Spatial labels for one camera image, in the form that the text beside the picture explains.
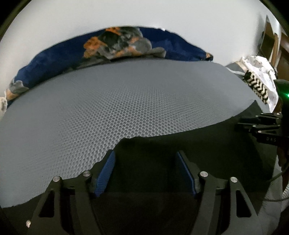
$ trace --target blue blanket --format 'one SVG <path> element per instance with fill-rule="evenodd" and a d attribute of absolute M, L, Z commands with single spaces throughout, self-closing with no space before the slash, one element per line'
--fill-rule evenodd
<path fill-rule="evenodd" d="M 213 60 L 211 54 L 169 31 L 145 27 L 106 28 L 58 43 L 36 55 L 18 71 L 7 88 L 8 106 L 20 94 L 61 73 L 129 56 Z"/>

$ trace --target silver screw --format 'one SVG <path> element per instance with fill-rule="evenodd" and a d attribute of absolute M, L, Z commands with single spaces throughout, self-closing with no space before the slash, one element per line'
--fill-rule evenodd
<path fill-rule="evenodd" d="M 60 180 L 60 177 L 59 176 L 54 176 L 53 179 L 52 179 L 54 182 L 58 182 Z"/>
<path fill-rule="evenodd" d="M 230 180 L 233 182 L 233 183 L 237 183 L 238 182 L 238 179 L 236 177 L 231 177 Z"/>
<path fill-rule="evenodd" d="M 202 177 L 207 177 L 209 174 L 207 172 L 205 172 L 205 171 L 201 171 L 200 175 Z"/>
<path fill-rule="evenodd" d="M 85 176 L 85 177 L 90 176 L 90 171 L 86 170 L 85 172 L 83 172 L 83 176 Z"/>
<path fill-rule="evenodd" d="M 30 224 L 31 224 L 31 221 L 30 221 L 30 220 L 27 220 L 27 221 L 26 221 L 26 226 L 27 226 L 27 228 L 30 227 Z"/>

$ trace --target white wall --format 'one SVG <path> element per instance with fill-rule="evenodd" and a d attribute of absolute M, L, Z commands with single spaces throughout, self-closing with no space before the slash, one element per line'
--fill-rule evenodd
<path fill-rule="evenodd" d="M 165 28 L 227 65 L 255 54 L 268 14 L 259 0 L 32 0 L 0 42 L 0 94 L 40 51 L 76 35 L 117 25 Z"/>

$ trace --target black fabric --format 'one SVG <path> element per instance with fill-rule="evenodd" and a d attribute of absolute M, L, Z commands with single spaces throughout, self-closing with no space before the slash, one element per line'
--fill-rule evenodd
<path fill-rule="evenodd" d="M 199 201 L 178 188 L 174 155 L 188 159 L 217 178 L 234 176 L 242 183 L 258 213 L 276 159 L 276 147 L 257 143 L 234 130 L 241 116 L 260 114 L 258 104 L 218 124 L 165 136 L 122 139 L 115 147 L 116 164 L 106 192 L 92 204 L 106 234 L 186 234 Z M 27 219 L 39 196 L 3 211 L 25 234 Z"/>

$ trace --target gray textured mat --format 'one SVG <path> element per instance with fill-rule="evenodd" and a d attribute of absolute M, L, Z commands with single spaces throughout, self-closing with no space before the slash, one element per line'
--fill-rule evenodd
<path fill-rule="evenodd" d="M 0 204 L 75 177 L 123 137 L 192 130 L 261 100 L 213 62 L 124 60 L 64 74 L 22 95 L 0 122 Z"/>

